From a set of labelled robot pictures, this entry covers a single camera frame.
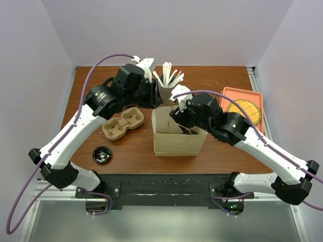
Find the single white straw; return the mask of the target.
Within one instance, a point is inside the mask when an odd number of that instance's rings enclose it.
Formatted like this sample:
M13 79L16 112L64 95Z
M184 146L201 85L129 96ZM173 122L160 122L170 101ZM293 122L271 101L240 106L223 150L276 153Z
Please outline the single white straw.
M161 87L164 87L164 84L163 84L163 82L161 81L161 79L160 79L159 75L157 74L157 72L156 72L156 71L153 71L152 73L153 73L154 77L157 79L158 84L159 84Z

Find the beige paper bag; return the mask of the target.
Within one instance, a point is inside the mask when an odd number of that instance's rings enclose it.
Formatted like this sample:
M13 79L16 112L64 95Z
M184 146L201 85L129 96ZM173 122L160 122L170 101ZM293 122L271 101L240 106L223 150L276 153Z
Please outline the beige paper bag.
M152 111L153 149L155 156L197 156L207 137L207 132L190 128L198 135L183 135L185 131L170 117L176 106L158 107Z

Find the cardboard two-cup carrier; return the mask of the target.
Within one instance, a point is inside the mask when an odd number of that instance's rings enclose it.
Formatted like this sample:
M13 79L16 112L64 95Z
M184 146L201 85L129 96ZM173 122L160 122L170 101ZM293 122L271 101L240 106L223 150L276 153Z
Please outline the cardboard two-cup carrier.
M110 141L116 141L126 134L127 130L136 129L144 123L144 115L136 107L128 108L119 117L109 119L102 125L102 132Z

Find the black coffee cup lid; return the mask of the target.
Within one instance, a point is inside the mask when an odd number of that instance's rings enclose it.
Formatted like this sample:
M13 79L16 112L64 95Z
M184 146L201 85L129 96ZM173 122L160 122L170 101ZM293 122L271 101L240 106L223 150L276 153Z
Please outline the black coffee cup lid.
M192 129L185 129L183 135L198 135L198 133Z

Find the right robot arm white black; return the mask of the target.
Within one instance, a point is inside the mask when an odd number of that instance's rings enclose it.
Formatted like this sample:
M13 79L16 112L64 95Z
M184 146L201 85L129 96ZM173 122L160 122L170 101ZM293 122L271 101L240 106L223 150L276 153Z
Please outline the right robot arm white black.
M271 173L246 174L233 172L217 187L223 199L246 193L267 193L280 200L299 205L312 188L319 164L293 156L262 134L252 121L236 112L224 112L209 91L173 94L172 102L179 106L170 117L183 128L198 127L220 142L241 149L269 167Z

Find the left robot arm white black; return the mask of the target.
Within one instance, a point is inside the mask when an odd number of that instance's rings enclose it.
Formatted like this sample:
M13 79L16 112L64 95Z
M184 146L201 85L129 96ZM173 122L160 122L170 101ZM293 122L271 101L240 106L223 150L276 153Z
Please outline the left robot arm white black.
M81 99L80 109L52 141L28 153L46 181L58 189L69 185L83 188L94 198L104 194L104 184L98 174L77 166L70 159L98 127L124 107L157 108L162 104L157 80L151 76L155 67L150 58L120 67L115 77L94 86Z

